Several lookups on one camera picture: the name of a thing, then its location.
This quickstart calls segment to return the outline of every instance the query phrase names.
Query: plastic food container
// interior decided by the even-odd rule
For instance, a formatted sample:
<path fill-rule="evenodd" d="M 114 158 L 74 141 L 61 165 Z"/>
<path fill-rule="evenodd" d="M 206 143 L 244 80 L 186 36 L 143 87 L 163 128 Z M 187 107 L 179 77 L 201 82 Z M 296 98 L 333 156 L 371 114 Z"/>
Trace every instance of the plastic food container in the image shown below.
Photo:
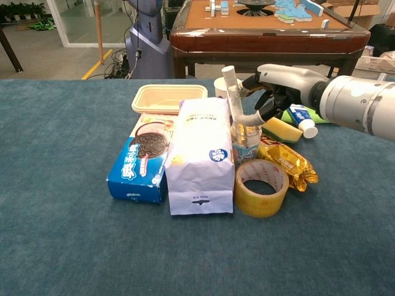
<path fill-rule="evenodd" d="M 181 101 L 207 95 L 207 88 L 196 84 L 147 84 L 139 88 L 131 108 L 138 113 L 178 114 Z"/>

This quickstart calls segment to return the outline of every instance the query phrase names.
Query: gold wrapper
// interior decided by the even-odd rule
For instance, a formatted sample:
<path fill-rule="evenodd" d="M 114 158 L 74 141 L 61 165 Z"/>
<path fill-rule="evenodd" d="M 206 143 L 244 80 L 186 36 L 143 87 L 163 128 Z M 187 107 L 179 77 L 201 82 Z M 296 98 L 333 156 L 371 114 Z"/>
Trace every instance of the gold wrapper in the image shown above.
<path fill-rule="evenodd" d="M 318 182 L 318 175 L 307 159 L 264 134 L 260 139 L 257 157 L 280 165 L 289 177 L 289 186 L 298 191 L 306 191 L 307 182 Z"/>

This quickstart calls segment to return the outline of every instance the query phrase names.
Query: yellow tape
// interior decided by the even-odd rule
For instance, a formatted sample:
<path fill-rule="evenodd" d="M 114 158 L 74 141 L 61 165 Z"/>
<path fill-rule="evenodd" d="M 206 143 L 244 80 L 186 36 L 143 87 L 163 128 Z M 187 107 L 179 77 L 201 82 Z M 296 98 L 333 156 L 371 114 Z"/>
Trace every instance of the yellow tape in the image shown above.
<path fill-rule="evenodd" d="M 112 52 L 112 49 L 109 49 L 109 51 L 106 52 L 106 54 L 104 54 L 103 56 L 103 60 L 105 60 L 110 53 Z M 96 64 L 93 65 L 93 67 L 85 73 L 85 75 L 83 76 L 83 78 L 81 78 L 81 80 L 86 80 L 89 76 L 91 76 L 91 74 L 101 65 L 100 61 L 97 62 Z"/>
<path fill-rule="evenodd" d="M 244 185 L 249 180 L 266 182 L 276 193 L 255 193 Z M 236 172 L 235 203 L 247 215 L 258 218 L 272 216 L 279 211 L 288 186 L 288 176 L 280 166 L 267 160 L 251 160 L 239 166 Z"/>

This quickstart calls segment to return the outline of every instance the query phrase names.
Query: white tube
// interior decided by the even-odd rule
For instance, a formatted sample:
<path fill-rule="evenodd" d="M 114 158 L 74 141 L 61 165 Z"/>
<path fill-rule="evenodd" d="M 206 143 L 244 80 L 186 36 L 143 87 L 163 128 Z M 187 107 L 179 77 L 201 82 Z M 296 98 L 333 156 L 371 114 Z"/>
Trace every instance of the white tube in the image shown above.
<path fill-rule="evenodd" d="M 233 118 L 233 120 L 244 126 L 259 126 L 259 125 L 263 125 L 266 122 L 260 117 L 258 111 L 255 114 L 251 114 L 251 115 L 244 115 L 244 114 L 237 115 L 236 118 Z"/>
<path fill-rule="evenodd" d="M 239 87 L 235 67 L 227 66 L 222 68 L 222 75 L 227 86 L 230 112 L 232 114 L 233 121 L 237 121 L 237 118 L 243 115 L 243 106 L 241 105 L 239 96 Z"/>

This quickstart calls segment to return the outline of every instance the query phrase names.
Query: yellow sponge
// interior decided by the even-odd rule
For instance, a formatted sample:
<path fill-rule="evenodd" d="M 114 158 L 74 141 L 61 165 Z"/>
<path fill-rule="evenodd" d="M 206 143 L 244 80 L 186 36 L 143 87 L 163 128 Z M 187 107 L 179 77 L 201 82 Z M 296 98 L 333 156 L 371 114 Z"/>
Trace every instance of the yellow sponge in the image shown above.
<path fill-rule="evenodd" d="M 262 131 L 280 142 L 296 143 L 303 132 L 278 118 L 271 118 L 262 125 Z"/>

